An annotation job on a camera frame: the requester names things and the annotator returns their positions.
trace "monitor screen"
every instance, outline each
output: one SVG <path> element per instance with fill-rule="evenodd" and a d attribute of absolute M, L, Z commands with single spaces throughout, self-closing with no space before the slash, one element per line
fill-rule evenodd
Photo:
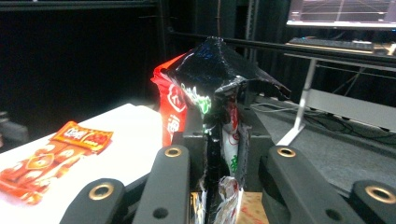
<path fill-rule="evenodd" d="M 291 0 L 287 25 L 396 29 L 396 0 Z"/>

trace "candy bar wrapper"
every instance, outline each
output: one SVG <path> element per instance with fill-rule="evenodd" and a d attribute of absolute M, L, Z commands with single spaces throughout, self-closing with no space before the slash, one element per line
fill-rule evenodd
<path fill-rule="evenodd" d="M 24 203 L 37 204 L 52 181 L 65 175 L 81 158 L 102 152 L 112 134 L 69 121 L 28 159 L 1 171 L 0 190 Z"/>
<path fill-rule="evenodd" d="M 107 147 L 112 135 L 113 132 L 87 129 L 78 126 L 74 121 L 69 121 L 52 137 L 52 140 L 85 147 L 90 152 L 99 154 Z"/>

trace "red snack wrapper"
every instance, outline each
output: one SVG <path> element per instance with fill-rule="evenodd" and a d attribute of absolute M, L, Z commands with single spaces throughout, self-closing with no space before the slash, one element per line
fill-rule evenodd
<path fill-rule="evenodd" d="M 52 137 L 52 140 L 85 147 L 93 153 L 99 154 L 110 143 L 112 135 L 113 132 L 83 128 L 74 121 L 69 121 Z"/>
<path fill-rule="evenodd" d="M 187 105 L 183 99 L 183 90 L 175 85 L 169 77 L 162 73 L 173 62 L 182 57 L 163 63 L 154 69 L 151 81 L 157 84 L 160 91 L 160 113 L 163 119 L 163 147 L 172 144 L 174 132 L 183 132 L 187 114 Z"/>
<path fill-rule="evenodd" d="M 37 204 L 51 181 L 66 174 L 82 157 L 102 152 L 112 134 L 82 128 L 69 121 L 31 157 L 1 171 L 0 190 L 25 203 Z"/>

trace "gray platform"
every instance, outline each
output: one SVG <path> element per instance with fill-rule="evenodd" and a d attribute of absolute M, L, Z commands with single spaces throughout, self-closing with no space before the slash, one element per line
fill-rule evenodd
<path fill-rule="evenodd" d="M 259 97 L 257 101 L 282 107 L 296 106 L 271 98 Z M 253 107 L 266 111 L 279 109 L 270 105 Z M 254 111 L 275 143 L 293 126 L 296 114 L 293 110 Z M 355 181 L 372 179 L 396 188 L 396 133 L 315 111 L 308 113 L 312 116 L 304 120 L 305 129 L 290 146 L 301 150 L 331 184 L 349 192 Z"/>

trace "white tabletop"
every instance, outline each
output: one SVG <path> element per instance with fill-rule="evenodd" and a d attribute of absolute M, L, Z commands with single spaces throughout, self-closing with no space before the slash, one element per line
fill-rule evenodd
<path fill-rule="evenodd" d="M 114 178 L 125 186 L 150 172 L 162 147 L 161 115 L 145 106 L 123 105 L 79 125 L 114 132 L 110 145 L 98 156 L 72 166 L 51 183 L 37 205 L 26 205 L 0 191 L 0 223 L 59 223 L 68 205 L 90 182 Z M 31 156 L 51 135 L 0 154 L 0 170 Z"/>

